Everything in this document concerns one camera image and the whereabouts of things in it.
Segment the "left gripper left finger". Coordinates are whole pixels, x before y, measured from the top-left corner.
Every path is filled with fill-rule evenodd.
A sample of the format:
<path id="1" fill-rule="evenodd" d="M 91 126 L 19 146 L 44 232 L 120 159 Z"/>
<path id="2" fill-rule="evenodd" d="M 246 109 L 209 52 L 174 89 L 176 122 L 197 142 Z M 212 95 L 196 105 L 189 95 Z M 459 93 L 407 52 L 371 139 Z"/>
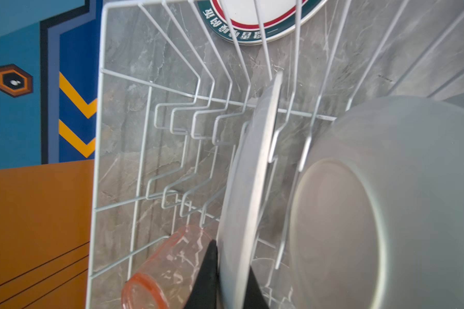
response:
<path id="1" fill-rule="evenodd" d="M 211 240 L 204 255 L 197 279 L 183 309 L 217 308 L 219 255 L 217 242 Z"/>

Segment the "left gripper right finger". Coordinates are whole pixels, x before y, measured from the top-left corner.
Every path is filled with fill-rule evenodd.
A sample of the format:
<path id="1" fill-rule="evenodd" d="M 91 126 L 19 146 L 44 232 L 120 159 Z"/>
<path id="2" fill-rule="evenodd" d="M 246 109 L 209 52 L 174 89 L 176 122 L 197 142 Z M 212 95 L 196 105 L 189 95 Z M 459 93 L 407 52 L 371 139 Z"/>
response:
<path id="1" fill-rule="evenodd" d="M 243 309 L 269 309 L 251 267 L 247 280 Z"/>

